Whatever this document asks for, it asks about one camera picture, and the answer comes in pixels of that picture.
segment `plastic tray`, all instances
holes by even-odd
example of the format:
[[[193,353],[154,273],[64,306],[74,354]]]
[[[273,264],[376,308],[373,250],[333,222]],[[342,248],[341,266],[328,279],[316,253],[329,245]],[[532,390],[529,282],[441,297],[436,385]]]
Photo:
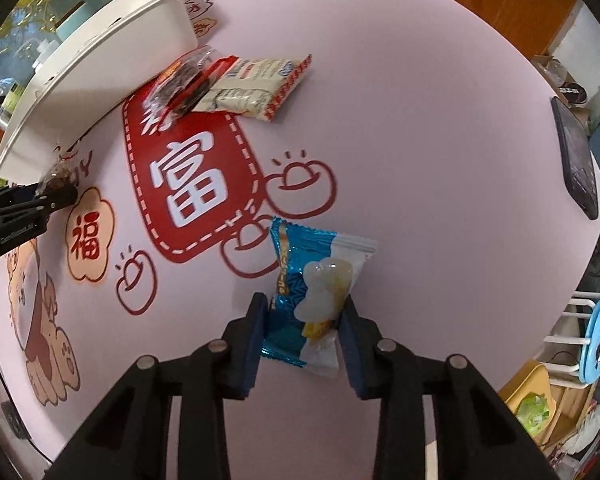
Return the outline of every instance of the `plastic tray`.
[[[182,0],[113,0],[49,57],[27,86],[0,144],[0,176],[40,179],[98,120],[198,46]]]

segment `fu chinese character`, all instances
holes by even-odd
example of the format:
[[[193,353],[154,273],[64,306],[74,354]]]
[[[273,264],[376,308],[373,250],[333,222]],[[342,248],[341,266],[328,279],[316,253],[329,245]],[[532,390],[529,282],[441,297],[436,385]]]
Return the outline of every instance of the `fu chinese character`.
[[[84,218],[78,215],[75,219],[76,226],[72,231],[75,242],[71,247],[71,253],[75,253],[76,260],[78,256],[83,260],[97,260],[100,256],[98,218],[100,218],[100,213],[91,211],[84,215]]]

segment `cracker packet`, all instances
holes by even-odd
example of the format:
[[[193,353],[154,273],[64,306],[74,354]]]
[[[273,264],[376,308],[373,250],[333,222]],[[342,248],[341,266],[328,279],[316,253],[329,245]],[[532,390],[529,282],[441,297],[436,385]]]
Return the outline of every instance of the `cracker packet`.
[[[336,322],[374,240],[321,231],[274,218],[271,237],[280,262],[262,355],[335,377]]]
[[[270,121],[311,61],[311,56],[302,61],[237,59],[193,111],[230,112]]]

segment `screw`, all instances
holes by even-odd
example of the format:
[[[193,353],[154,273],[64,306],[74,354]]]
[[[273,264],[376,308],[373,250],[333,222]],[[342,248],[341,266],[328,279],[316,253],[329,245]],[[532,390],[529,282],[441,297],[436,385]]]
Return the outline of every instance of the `screw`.
[[[223,339],[214,339],[209,343],[209,350],[211,350],[214,354],[219,354],[220,352],[224,352],[229,345]]]
[[[463,370],[468,365],[466,357],[460,354],[452,355],[449,358],[449,364],[452,365],[453,368],[457,368],[458,370]]]
[[[141,370],[148,370],[155,365],[155,357],[152,355],[143,355],[136,361],[136,366]]]
[[[381,352],[393,352],[397,345],[393,339],[381,339],[378,341],[378,350]]]

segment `chinese characters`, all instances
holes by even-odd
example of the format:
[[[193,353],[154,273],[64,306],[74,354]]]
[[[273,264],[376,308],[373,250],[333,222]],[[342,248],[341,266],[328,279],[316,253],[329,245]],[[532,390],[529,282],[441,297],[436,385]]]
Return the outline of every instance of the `chinese characters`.
[[[166,201],[176,227],[188,225],[227,199],[222,171],[209,168],[198,173],[205,158],[199,152],[207,152],[213,145],[213,134],[200,132],[183,142],[170,142],[168,153],[149,166],[154,188],[166,183],[174,192]]]
[[[155,132],[164,132],[168,130],[173,124],[173,114],[169,113],[160,124],[160,114],[153,114],[151,110],[148,110],[144,114],[144,118],[140,121],[140,124],[144,124],[142,128],[142,135],[153,135]]]
[[[100,218],[100,213],[97,211],[87,213],[84,216],[84,224],[82,224],[82,216],[76,217],[76,227],[72,231],[75,242],[71,247],[71,252],[75,253],[76,260],[80,257],[83,260],[97,260],[100,257],[98,218]]]
[[[109,264],[115,216],[96,187],[88,188],[67,219],[65,236],[69,272],[76,280],[99,282]]]
[[[183,0],[189,13],[189,19],[193,23],[196,36],[201,38],[207,34],[218,23],[218,17],[212,10],[211,0]]]

